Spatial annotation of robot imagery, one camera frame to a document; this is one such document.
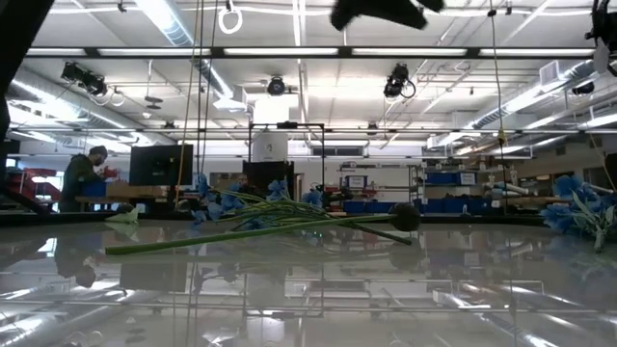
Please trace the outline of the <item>person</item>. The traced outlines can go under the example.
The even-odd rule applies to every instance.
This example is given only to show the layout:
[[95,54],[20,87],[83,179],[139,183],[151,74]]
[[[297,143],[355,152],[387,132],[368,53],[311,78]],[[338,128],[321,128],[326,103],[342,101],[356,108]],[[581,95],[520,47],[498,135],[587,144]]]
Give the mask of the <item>person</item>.
[[87,154],[79,153],[71,157],[64,172],[64,185],[59,200],[61,213],[80,212],[77,197],[82,189],[93,182],[104,182],[107,177],[94,169],[105,163],[108,150],[105,146],[92,147]]

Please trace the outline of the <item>cardboard box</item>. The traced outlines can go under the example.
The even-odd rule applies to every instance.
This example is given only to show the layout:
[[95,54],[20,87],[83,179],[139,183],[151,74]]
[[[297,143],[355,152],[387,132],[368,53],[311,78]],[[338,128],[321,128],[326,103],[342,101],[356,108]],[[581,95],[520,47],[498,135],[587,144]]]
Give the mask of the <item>cardboard box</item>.
[[125,181],[112,181],[106,186],[110,198],[162,198],[166,195],[160,186],[131,186]]

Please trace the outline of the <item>black bud flower green stem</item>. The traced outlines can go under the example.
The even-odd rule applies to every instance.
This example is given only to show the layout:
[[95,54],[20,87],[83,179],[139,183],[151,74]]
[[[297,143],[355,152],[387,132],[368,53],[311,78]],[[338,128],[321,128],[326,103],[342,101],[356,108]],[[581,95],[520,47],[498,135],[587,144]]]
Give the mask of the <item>black bud flower green stem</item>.
[[107,255],[127,255],[162,251],[167,249],[203,245],[209,243],[223,242],[228,240],[260,237],[265,235],[297,231],[300,229],[315,227],[351,227],[358,228],[359,223],[368,222],[389,222],[399,231],[416,231],[420,225],[420,214],[408,204],[396,204],[392,208],[392,213],[387,215],[343,217],[343,218],[322,218],[312,222],[293,223],[280,227],[268,227],[248,231],[232,231],[223,234],[201,236],[189,239],[179,239],[151,244],[139,244],[121,247],[109,247],[105,249]]

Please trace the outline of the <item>blue storage bin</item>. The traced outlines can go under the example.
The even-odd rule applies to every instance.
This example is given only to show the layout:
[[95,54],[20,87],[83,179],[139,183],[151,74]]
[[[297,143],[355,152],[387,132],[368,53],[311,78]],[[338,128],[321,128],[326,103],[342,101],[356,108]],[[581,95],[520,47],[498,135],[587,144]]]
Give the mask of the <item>blue storage bin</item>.
[[477,183],[476,173],[427,173],[425,182],[427,185],[454,185],[471,186]]
[[395,205],[397,202],[347,200],[343,203],[342,210],[348,215],[386,214]]
[[480,215],[491,208],[491,201],[481,198],[416,199],[414,206],[421,213],[428,214],[470,214]]

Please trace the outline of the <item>white rolled tubes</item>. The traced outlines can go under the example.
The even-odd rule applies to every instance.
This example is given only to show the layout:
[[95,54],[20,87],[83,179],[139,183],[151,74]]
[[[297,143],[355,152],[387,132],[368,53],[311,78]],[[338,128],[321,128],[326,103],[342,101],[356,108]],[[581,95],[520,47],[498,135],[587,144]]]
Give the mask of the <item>white rolled tubes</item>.
[[531,194],[531,192],[526,188],[518,187],[516,185],[513,185],[511,183],[505,183],[503,181],[484,183],[483,188],[485,191],[484,195],[487,198],[497,200],[510,197],[524,197]]

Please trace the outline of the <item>black crossbar with light strips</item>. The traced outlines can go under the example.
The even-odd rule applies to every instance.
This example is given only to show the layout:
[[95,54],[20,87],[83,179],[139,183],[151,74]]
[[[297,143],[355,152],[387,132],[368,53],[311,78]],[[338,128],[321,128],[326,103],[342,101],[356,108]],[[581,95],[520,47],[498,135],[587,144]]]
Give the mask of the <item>black crossbar with light strips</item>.
[[469,59],[582,60],[596,50],[589,47],[369,47],[369,46],[271,46],[271,47],[34,47],[28,58],[56,59]]

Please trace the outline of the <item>small black monitor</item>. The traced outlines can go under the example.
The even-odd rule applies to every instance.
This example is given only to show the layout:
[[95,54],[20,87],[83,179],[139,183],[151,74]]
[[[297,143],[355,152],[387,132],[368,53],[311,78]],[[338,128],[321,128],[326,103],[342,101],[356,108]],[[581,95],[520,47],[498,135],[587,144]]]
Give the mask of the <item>small black monitor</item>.
[[287,183],[288,192],[293,194],[295,188],[294,169],[294,163],[290,161],[242,162],[242,173],[247,177],[248,183],[262,193],[268,192],[268,185],[274,180],[283,180]]

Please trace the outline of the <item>metal shelf rack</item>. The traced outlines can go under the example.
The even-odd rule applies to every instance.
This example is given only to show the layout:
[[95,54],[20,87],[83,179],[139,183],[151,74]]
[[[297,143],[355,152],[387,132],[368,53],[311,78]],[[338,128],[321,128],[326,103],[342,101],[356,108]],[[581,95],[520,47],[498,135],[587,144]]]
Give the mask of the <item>metal shelf rack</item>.
[[[426,160],[420,164],[411,166],[409,172],[409,200],[414,203],[416,199],[441,199],[441,198],[481,198],[491,201],[491,208],[483,214],[488,215],[496,209],[504,207],[501,199],[487,198],[483,184],[487,182],[504,181],[508,175],[502,171],[503,167],[489,168],[484,162],[476,167],[468,167],[460,160]],[[477,183],[471,186],[454,185],[427,185],[425,182],[427,173],[457,173],[467,172],[477,174]]]

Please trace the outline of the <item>black far ceiling rail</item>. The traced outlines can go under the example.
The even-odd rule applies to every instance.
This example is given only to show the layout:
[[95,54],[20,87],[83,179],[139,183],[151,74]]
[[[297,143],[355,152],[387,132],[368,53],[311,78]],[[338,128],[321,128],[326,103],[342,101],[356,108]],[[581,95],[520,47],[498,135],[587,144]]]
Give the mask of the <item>black far ceiling rail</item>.
[[[319,133],[319,134],[367,134],[367,133],[385,133],[385,134],[493,134],[497,133],[495,129],[454,129],[454,128],[379,128],[379,129],[364,129],[364,128],[324,128],[317,127],[316,129],[298,127],[298,128],[187,128],[184,131],[181,128],[59,128],[59,127],[10,127],[10,132],[50,132],[50,133],[147,133],[147,134],[197,134],[197,133],[229,133],[229,134],[249,134],[254,131],[274,131],[288,133]],[[520,135],[539,135],[539,134],[554,134],[554,135],[574,135],[574,134],[617,134],[617,128],[576,128],[576,129],[504,129],[505,134],[520,134]]]

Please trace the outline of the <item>white vent grille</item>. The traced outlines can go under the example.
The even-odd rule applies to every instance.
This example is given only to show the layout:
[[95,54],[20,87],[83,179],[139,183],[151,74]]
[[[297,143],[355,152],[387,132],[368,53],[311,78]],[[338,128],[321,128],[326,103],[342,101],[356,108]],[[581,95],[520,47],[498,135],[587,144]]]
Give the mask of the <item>white vent grille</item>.
[[560,65],[558,61],[551,61],[539,69],[540,83],[548,86],[560,81]]

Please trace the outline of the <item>large black monitor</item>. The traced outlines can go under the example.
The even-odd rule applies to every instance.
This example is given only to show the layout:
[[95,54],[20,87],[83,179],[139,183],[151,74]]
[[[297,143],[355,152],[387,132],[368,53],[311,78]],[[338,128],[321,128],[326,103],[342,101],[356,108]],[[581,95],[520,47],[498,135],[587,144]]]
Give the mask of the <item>large black monitor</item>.
[[160,186],[168,202],[178,204],[180,187],[193,184],[193,146],[133,147],[128,184]]

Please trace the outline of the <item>bright blue flower bunch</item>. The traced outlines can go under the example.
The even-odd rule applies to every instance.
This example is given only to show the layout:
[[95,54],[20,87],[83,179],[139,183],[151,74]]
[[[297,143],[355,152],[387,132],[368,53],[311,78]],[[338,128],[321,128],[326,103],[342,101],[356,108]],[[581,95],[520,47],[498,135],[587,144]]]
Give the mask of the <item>bright blue flower bunch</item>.
[[548,227],[593,238],[596,253],[606,241],[617,240],[617,193],[601,195],[596,186],[567,175],[558,177],[553,189],[563,202],[549,204],[540,212]]

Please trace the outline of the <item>black rectangular station frame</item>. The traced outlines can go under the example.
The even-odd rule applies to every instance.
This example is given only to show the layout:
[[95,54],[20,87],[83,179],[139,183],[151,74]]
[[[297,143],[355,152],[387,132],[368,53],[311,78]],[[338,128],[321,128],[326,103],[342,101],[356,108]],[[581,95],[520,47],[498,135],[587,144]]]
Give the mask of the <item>black rectangular station frame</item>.
[[[311,128],[311,129],[316,129],[317,127],[321,127],[322,129],[326,128],[324,123],[302,123],[302,122],[296,122],[296,121],[290,121],[290,120],[286,120],[283,122],[276,122],[276,123],[258,123],[258,122],[250,122],[248,125],[248,128],[268,128],[268,127],[273,127],[273,128],[298,128],[298,127],[305,127],[305,128]],[[262,132],[274,132],[274,131],[269,131],[269,130],[265,130],[265,131],[254,131],[253,133],[249,133],[248,134],[248,154],[247,154],[247,158],[244,161],[253,161],[252,160],[252,140],[255,138],[256,135],[262,133]],[[311,141],[313,137],[316,137],[317,140],[320,142],[321,148],[320,148],[320,160],[321,160],[321,184],[324,185],[325,184],[325,135],[324,133],[319,134],[319,133],[314,133],[314,132],[309,132],[309,133],[288,133],[288,132],[281,132],[281,133],[285,133],[288,137],[288,158],[286,161],[290,161],[293,162],[292,160],[292,155],[289,153],[289,142],[290,142],[290,136],[294,135],[294,134],[300,134],[300,135],[307,135],[308,136],[308,144],[307,147],[311,146]],[[301,196],[302,196],[302,184],[299,181],[299,173],[295,173],[295,188],[294,188],[294,192],[293,194],[290,194],[287,190],[287,183],[286,183],[286,193],[287,196],[289,198],[292,198],[293,200],[298,200]],[[250,185],[251,187],[253,187],[255,189],[255,191],[257,192],[257,194],[259,196],[267,196],[270,195],[271,192],[268,189],[267,193],[262,193],[259,192],[254,186]]]

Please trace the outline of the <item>red slanted structure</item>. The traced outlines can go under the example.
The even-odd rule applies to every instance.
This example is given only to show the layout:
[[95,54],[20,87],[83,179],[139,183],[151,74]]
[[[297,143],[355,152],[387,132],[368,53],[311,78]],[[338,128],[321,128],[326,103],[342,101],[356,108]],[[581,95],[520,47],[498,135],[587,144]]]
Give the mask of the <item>red slanted structure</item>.
[[55,177],[54,170],[49,169],[16,169],[12,168],[8,173],[8,187],[30,200],[58,201],[61,190],[52,183],[46,181],[47,178]]

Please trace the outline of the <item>veined blue flower bunch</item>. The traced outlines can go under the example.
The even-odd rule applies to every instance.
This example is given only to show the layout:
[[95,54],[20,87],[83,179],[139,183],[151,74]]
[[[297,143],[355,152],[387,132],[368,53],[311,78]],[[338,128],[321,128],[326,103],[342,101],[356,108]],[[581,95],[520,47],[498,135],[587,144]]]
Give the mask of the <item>veined blue flower bunch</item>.
[[[236,225],[228,232],[248,231],[268,227],[280,227],[293,223],[312,222],[322,218],[343,218],[328,213],[322,207],[321,195],[313,190],[295,201],[286,193],[285,181],[273,181],[268,186],[270,195],[259,196],[248,184],[233,183],[224,190],[216,190],[207,183],[204,175],[199,178],[199,198],[196,206],[190,208],[194,227],[206,221],[230,221]],[[364,232],[389,238],[396,242],[403,240],[370,227],[360,229]]]

